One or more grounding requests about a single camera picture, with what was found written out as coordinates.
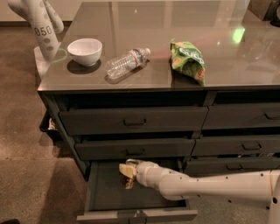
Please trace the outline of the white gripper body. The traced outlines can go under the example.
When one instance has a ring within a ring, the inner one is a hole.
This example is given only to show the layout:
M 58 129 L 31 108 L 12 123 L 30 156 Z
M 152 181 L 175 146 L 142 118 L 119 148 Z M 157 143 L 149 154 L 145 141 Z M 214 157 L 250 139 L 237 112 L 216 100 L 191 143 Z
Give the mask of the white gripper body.
M 136 180 L 147 187 L 158 187 L 162 177 L 168 173 L 167 168 L 152 162 L 144 161 L 136 166 Z

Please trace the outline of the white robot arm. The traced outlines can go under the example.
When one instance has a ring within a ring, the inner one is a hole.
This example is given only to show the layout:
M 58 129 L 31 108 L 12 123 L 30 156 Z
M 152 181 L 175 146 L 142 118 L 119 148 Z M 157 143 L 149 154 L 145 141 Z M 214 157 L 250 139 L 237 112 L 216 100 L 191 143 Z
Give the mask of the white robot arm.
M 253 171 L 194 178 L 151 161 L 129 159 L 119 165 L 127 185 L 153 188 L 167 200 L 215 197 L 232 203 L 267 207 L 268 224 L 280 224 L 280 171 Z

